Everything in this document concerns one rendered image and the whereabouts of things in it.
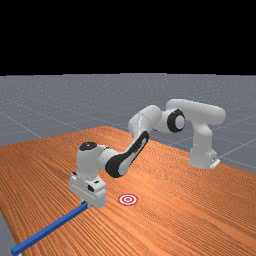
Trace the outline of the long blue stick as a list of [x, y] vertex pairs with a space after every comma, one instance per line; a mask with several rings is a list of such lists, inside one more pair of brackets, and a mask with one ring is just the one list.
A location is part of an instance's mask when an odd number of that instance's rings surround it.
[[51, 234], [52, 232], [57, 230], [59, 227], [66, 224], [68, 221], [75, 218], [76, 216], [78, 216], [79, 214], [81, 214], [83, 211], [85, 211], [87, 209], [88, 209], [88, 203], [83, 202], [81, 205], [77, 206], [76, 208], [74, 208], [73, 210], [71, 210], [70, 212], [65, 214], [64, 216], [62, 216], [59, 219], [57, 219], [56, 221], [52, 222], [51, 224], [49, 224], [48, 226], [46, 226], [45, 228], [43, 228], [36, 234], [30, 236], [26, 240], [22, 241], [21, 243], [19, 243], [16, 246], [14, 246], [11, 249], [11, 255], [12, 256], [20, 256], [23, 251], [30, 248], [35, 243], [39, 242], [40, 240], [42, 240], [43, 238], [45, 238], [46, 236], [48, 236], [49, 234]]

